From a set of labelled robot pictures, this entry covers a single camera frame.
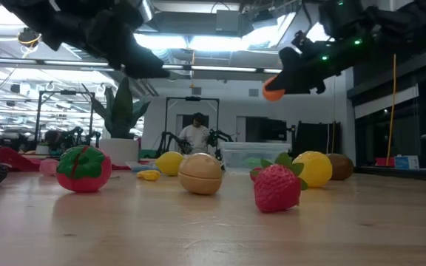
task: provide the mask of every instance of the man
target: man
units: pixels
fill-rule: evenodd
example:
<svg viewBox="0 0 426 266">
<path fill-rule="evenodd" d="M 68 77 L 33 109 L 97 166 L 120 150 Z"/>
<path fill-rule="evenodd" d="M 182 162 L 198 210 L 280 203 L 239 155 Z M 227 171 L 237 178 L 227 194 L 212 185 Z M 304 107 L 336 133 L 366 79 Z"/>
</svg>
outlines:
<svg viewBox="0 0 426 266">
<path fill-rule="evenodd" d="M 205 126 L 202 126 L 203 119 L 204 116 L 202 113 L 193 114 L 193 124 L 182 129 L 179 135 L 181 140 L 186 140 L 192 145 L 192 152 L 190 154 L 208 152 L 206 141 L 208 140 L 209 131 Z"/>
</svg>

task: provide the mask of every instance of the wooden table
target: wooden table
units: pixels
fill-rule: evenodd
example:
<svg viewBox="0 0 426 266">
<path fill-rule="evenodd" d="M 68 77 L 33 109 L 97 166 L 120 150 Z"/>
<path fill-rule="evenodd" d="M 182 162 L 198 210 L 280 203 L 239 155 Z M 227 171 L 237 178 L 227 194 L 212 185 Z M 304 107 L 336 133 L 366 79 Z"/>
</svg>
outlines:
<svg viewBox="0 0 426 266">
<path fill-rule="evenodd" d="M 0 266 L 426 266 L 424 181 L 355 175 L 262 214 L 246 176 L 202 197 L 176 177 L 116 174 L 97 194 L 11 174 L 0 187 Z"/>
</svg>

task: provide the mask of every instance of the transparent plastic bin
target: transparent plastic bin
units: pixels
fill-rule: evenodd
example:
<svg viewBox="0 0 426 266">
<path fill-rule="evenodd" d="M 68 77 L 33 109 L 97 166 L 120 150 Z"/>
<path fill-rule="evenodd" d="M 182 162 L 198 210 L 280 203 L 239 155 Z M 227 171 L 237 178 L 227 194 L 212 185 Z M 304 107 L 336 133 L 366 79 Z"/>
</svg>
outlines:
<svg viewBox="0 0 426 266">
<path fill-rule="evenodd" d="M 279 154 L 288 152 L 287 143 L 220 143 L 225 170 L 234 174 L 247 174 L 260 166 L 260 160 L 274 161 Z"/>
</svg>

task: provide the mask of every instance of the black hat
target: black hat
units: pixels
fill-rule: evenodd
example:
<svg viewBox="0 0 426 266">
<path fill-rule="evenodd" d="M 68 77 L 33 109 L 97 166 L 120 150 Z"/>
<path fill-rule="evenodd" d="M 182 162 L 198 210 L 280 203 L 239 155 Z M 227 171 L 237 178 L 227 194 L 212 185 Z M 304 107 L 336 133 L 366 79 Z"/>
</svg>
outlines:
<svg viewBox="0 0 426 266">
<path fill-rule="evenodd" d="M 203 122 L 204 117 L 205 116 L 202 113 L 200 113 L 200 112 L 193 114 L 193 119 L 194 120 L 198 120 L 200 122 Z"/>
</svg>

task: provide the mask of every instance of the white shirt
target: white shirt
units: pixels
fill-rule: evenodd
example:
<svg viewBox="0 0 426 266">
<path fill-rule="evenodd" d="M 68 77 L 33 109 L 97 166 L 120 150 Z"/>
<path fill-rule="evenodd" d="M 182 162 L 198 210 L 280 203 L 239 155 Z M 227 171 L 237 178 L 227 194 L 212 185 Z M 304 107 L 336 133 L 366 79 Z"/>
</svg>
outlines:
<svg viewBox="0 0 426 266">
<path fill-rule="evenodd" d="M 187 140 L 192 145 L 192 154 L 195 153 L 206 153 L 208 152 L 208 140 L 209 131 L 205 126 L 194 127 L 193 125 L 186 126 L 182 129 L 179 138 L 181 140 Z"/>
</svg>

